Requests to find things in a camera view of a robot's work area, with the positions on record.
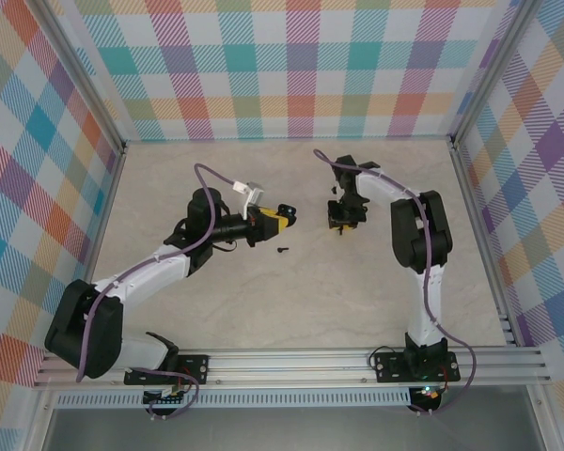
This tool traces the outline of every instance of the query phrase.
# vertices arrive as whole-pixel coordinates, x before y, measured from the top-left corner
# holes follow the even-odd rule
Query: marble-pattern surface
[[[454,250],[443,284],[443,323],[473,345],[504,345],[494,300],[444,141],[261,141],[132,144],[95,278],[148,256],[186,215],[199,187],[193,164],[265,188],[263,206],[288,203],[297,223],[251,249],[239,242],[192,277],[163,289],[130,315],[181,348],[331,348],[403,344],[410,287],[395,260],[388,209],[371,205],[368,222],[339,236],[328,230],[331,159],[351,153],[375,161],[411,188],[444,198]],[[235,210],[240,196],[218,179]],[[289,247],[279,254],[278,246]]]

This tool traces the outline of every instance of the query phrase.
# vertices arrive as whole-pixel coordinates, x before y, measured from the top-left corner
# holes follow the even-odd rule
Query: white connector
[[[243,202],[243,219],[246,220],[248,218],[248,206],[249,205],[258,205],[263,195],[263,188],[261,188],[256,183],[249,181],[248,183],[242,183],[241,181],[234,181],[234,185],[232,189],[240,194],[244,194],[246,196]]]

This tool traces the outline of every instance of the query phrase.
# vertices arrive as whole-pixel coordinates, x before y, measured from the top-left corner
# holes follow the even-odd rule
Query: vent grille
[[[62,392],[57,409],[132,409],[142,404],[142,391],[110,390],[91,394]],[[180,407],[185,402],[158,401],[157,405]],[[203,389],[193,408],[276,408],[276,407],[367,407],[407,406],[410,404],[407,388],[364,389]]]

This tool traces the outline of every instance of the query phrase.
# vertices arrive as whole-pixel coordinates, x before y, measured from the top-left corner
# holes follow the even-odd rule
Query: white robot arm
[[[372,168],[374,172],[384,173],[381,168]],[[389,204],[401,199],[410,201],[411,198],[404,191],[396,186],[386,183],[373,174],[361,173],[356,176],[357,194],[369,199],[378,206],[387,209]],[[431,267],[431,276],[428,283],[429,306],[432,314],[440,322],[441,321],[441,282],[443,280],[443,271],[445,266],[434,265]],[[407,327],[407,334],[414,340],[418,346],[430,346],[438,343],[443,338],[443,334],[432,324],[431,318],[424,307],[424,272],[418,273],[412,268],[407,268],[412,300],[410,321]]]
[[[221,194],[213,188],[194,192],[188,214],[151,256],[130,269],[93,283],[71,282],[65,289],[45,339],[46,349],[98,378],[110,369],[145,368],[175,371],[178,348],[153,334],[124,333],[129,312],[157,291],[190,276],[212,256],[218,242],[246,240],[254,247],[292,226],[294,207],[278,210],[258,205],[263,190],[254,183],[233,182],[245,196],[242,212],[230,214]],[[214,205],[215,219],[209,233]]]
[[[319,151],[316,156],[333,166],[336,201],[328,202],[330,228],[356,228],[367,220],[364,204],[372,201],[381,207],[390,205],[393,252],[406,268],[412,285],[411,314],[403,353],[414,379],[425,379],[438,372],[447,362],[447,339],[436,327],[441,319],[441,283],[453,241],[447,224],[441,196],[434,192],[420,193],[386,176],[376,163],[357,165],[350,155],[330,162]],[[424,221],[414,201],[417,198],[426,213],[431,236],[431,266],[425,284],[427,245]]]

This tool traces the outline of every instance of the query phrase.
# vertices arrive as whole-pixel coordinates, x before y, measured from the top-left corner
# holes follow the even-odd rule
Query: enclosure wall
[[[51,0],[130,139],[445,136],[520,0]]]
[[[23,437],[43,338],[84,274],[115,161],[24,1],[0,1],[1,451]]]
[[[564,0],[545,0],[460,151],[524,342],[564,433]]]

